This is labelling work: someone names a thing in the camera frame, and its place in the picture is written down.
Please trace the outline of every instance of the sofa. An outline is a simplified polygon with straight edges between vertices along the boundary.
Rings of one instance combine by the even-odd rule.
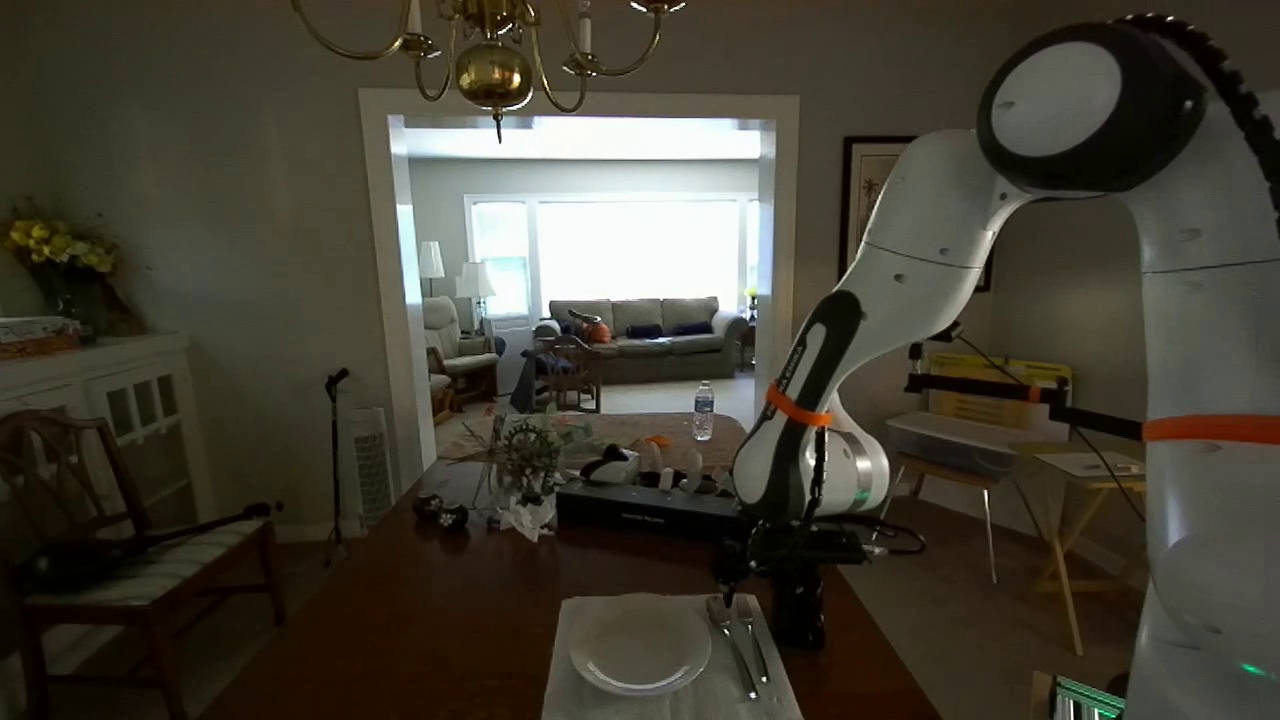
[[[750,323],[717,297],[549,301],[549,338],[577,338],[601,383],[725,381],[748,363]]]

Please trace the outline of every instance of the cushion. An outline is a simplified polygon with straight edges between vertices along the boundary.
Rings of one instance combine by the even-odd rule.
[[[661,342],[615,342],[607,350],[615,350],[615,357],[667,357],[672,353],[672,346],[664,338]]]
[[[586,346],[610,346],[610,329],[602,323],[602,317],[581,322],[581,338],[585,338]]]
[[[573,317],[601,317],[607,329],[615,329],[607,301],[549,301],[549,311],[561,329],[568,329]]]
[[[664,311],[661,301],[615,301],[610,329],[628,338],[634,323],[664,323],[661,311]]]
[[[712,323],[719,311],[717,297],[664,297],[661,301],[664,323]]]
[[[434,350],[440,357],[455,357],[455,346],[465,342],[465,329],[455,322],[455,309],[449,297],[428,297],[423,301],[423,334],[428,334],[428,350]]]
[[[699,353],[719,353],[719,338],[672,338],[667,353],[672,357],[699,357]]]
[[[712,323],[667,323],[672,338],[709,338]]]
[[[496,363],[496,353],[479,353],[479,357],[445,357],[445,373],[449,375],[468,375],[468,373],[479,373],[479,369],[490,369]]]
[[[624,338],[628,342],[646,342],[646,338],[667,338],[667,329],[664,323],[631,323]]]

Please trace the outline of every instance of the bottle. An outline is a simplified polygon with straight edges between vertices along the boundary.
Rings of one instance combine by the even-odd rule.
[[[691,440],[709,446],[717,434],[717,393],[712,383],[702,383],[694,396],[691,396]]]

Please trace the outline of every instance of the robotic arm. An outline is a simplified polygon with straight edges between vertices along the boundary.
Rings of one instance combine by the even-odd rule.
[[[1225,105],[1203,105],[1172,44]],[[1150,363],[1150,584],[1129,710],[1280,715],[1280,143],[1218,62],[1172,17],[1072,26],[994,71],[974,133],[898,158],[736,451],[748,538],[717,577],[774,577],[778,641],[821,646],[814,566],[859,562],[824,515],[889,492],[882,448],[838,409],[849,373],[949,329],[1020,204],[1118,198],[1142,248]]]

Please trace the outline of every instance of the white plate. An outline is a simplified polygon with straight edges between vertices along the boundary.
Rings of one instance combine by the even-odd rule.
[[[664,697],[709,669],[712,629],[664,595],[607,595],[581,616],[568,659],[602,693]]]

